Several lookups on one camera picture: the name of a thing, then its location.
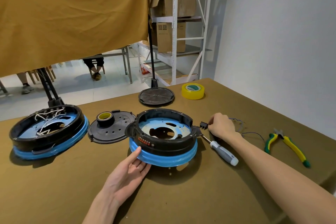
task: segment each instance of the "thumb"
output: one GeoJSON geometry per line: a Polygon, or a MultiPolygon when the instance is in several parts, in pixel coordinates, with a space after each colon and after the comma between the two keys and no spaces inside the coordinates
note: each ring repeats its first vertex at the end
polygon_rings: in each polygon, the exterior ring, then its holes
{"type": "Polygon", "coordinates": [[[124,159],[128,165],[133,163],[141,152],[141,147],[139,146],[135,151],[133,151],[127,158],[124,159]]]}

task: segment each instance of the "pliers handle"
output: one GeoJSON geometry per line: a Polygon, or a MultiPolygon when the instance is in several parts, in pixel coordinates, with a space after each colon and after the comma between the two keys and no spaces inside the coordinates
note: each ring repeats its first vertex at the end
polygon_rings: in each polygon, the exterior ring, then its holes
{"type": "Polygon", "coordinates": [[[292,139],[288,136],[279,136],[277,134],[269,134],[269,139],[266,141],[265,149],[264,151],[268,154],[271,154],[270,146],[271,143],[274,142],[278,137],[280,137],[283,142],[289,146],[295,153],[298,155],[299,159],[303,163],[305,167],[310,167],[310,163],[307,160],[306,156],[302,153],[302,151],[293,143],[292,139]]]}

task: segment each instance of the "mustard yellow curtain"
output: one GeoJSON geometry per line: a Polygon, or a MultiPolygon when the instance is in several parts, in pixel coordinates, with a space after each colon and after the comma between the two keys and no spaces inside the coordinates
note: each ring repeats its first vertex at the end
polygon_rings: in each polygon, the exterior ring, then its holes
{"type": "Polygon", "coordinates": [[[0,0],[0,77],[147,39],[148,0],[0,0]]]}

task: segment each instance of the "floor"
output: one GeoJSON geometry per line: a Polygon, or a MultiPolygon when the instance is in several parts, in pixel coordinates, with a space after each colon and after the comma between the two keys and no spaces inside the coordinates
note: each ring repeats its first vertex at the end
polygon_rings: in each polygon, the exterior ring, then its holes
{"type": "MultiPolygon", "coordinates": [[[[62,66],[53,65],[56,80],[53,83],[57,93],[66,104],[80,105],[140,92],[149,88],[150,80],[143,83],[139,77],[137,52],[129,49],[133,83],[125,75],[122,56],[104,58],[105,72],[101,71],[102,79],[93,81],[89,70],[82,60],[63,62],[62,66]]],[[[29,76],[28,83],[35,88],[29,94],[22,95],[22,84],[16,75],[1,78],[10,95],[0,94],[0,120],[29,115],[37,110],[48,107],[48,99],[41,82],[33,85],[29,76]]]]}

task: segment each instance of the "screwdriver handle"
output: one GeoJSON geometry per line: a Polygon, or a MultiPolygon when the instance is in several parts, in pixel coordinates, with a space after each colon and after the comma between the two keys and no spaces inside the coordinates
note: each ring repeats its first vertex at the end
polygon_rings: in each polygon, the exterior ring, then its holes
{"type": "Polygon", "coordinates": [[[210,147],[214,149],[218,153],[218,155],[229,164],[233,166],[236,166],[238,164],[238,159],[227,149],[220,146],[216,141],[212,141],[210,143],[210,147]]]}

